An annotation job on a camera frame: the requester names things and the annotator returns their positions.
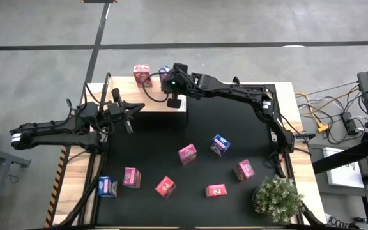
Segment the gray floor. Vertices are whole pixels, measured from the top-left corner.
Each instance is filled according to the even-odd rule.
[[[92,45],[103,6],[0,0],[0,46]],[[363,40],[368,41],[368,0],[120,0],[111,5],[102,44]],[[32,158],[29,169],[12,167],[20,182],[6,181],[0,229],[43,226],[59,158],[59,148],[52,146],[14,151],[8,131],[21,123],[63,119],[66,98],[79,101],[90,56],[91,50],[0,51],[0,150]],[[103,82],[106,72],[131,75],[136,63],[157,70],[174,62],[222,81],[235,75],[245,82],[291,81],[295,91],[311,92],[355,81],[368,70],[368,46],[101,50],[92,81]],[[351,112],[363,116],[357,105]],[[313,120],[302,120],[306,130],[315,130]],[[342,135],[338,128],[335,133]],[[343,221],[364,216],[359,197],[322,194],[322,201],[327,213]]]

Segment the wooden platform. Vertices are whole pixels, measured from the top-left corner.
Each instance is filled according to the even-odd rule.
[[[302,131],[302,122],[300,120],[297,104],[294,96],[292,83],[290,82],[248,82],[243,84],[275,84],[277,90],[277,98],[279,101],[280,112],[282,115],[291,122],[291,124],[298,130]],[[94,96],[99,100],[102,92],[102,83],[89,84]],[[109,81],[109,87],[107,90],[106,100],[112,100],[111,90],[114,88],[120,89],[120,94],[123,100],[130,103],[144,102],[146,106],[143,111],[148,112],[185,112],[185,103],[182,103],[179,109],[168,108],[165,103],[155,103],[151,101],[135,83],[133,77],[111,77]],[[149,94],[157,99],[165,98],[165,94],[160,91],[160,81],[158,78],[153,79],[153,87],[150,88]],[[88,101],[93,99],[88,94]],[[307,150],[307,145],[302,143],[295,143],[295,146],[304,150]],[[86,172],[88,169],[89,155],[84,153],[71,162],[67,162],[69,157],[72,157],[83,149],[80,147],[71,147],[65,150],[63,148],[63,156],[58,164],[58,172],[56,180],[54,182],[54,189],[52,191],[52,198],[49,204],[47,223],[45,226],[51,224],[58,224],[69,214],[72,208],[76,205],[77,201],[81,198],[83,193]],[[98,167],[100,156],[95,158],[95,169],[93,176],[95,175]],[[312,168],[311,158],[308,154],[295,151],[291,154],[291,161],[293,165],[293,171],[296,180],[296,187],[298,192],[303,194],[304,202],[308,208],[315,214],[316,218],[326,223],[325,212],[321,202],[318,185]],[[93,195],[90,197],[85,214],[85,223],[88,223],[91,216]]]

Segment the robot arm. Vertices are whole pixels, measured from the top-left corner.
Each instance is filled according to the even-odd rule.
[[[181,100],[177,95],[186,95],[192,98],[213,98],[216,96],[250,104],[260,121],[267,123],[277,136],[278,152],[292,153],[295,137],[286,130],[280,121],[280,114],[275,112],[275,105],[270,91],[254,91],[238,84],[224,84],[216,78],[192,73],[187,74],[187,65],[175,63],[173,69],[162,81],[162,91],[173,94],[167,101],[169,107],[179,107]]]
[[[122,101],[119,89],[112,90],[114,103],[107,104],[107,109],[100,112],[99,106],[94,102],[88,102],[75,111],[75,115],[69,115],[64,121],[51,121],[46,123],[26,123],[11,130],[11,146],[16,150],[34,148],[38,145],[78,145],[87,152],[95,150],[100,142],[98,133],[107,134],[102,128],[114,123],[125,122],[127,131],[133,132],[129,120],[132,115],[139,112],[143,103],[127,103]]]

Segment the black mat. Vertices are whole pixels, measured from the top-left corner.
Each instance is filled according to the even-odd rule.
[[[117,198],[100,198],[98,225],[105,226],[273,226],[270,218],[254,213],[251,193],[274,169],[263,166],[272,147],[268,127],[252,107],[223,98],[188,99],[186,129],[174,130],[163,114],[142,114],[135,124],[147,122],[158,129],[127,135],[121,128],[109,137],[104,176],[119,181]],[[231,146],[220,158],[209,149],[215,134]],[[193,143],[197,159],[182,166],[178,150]],[[240,183],[233,167],[249,159],[256,175]],[[122,185],[125,167],[142,173],[140,189]],[[177,185],[167,199],[155,191],[164,176]],[[225,183],[228,195],[205,198],[208,185]]]

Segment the potted plant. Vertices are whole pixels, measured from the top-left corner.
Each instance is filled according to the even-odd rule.
[[[303,195],[296,190],[293,180],[265,178],[252,195],[252,205],[257,213],[270,215],[275,223],[288,224],[291,217],[303,210]]]

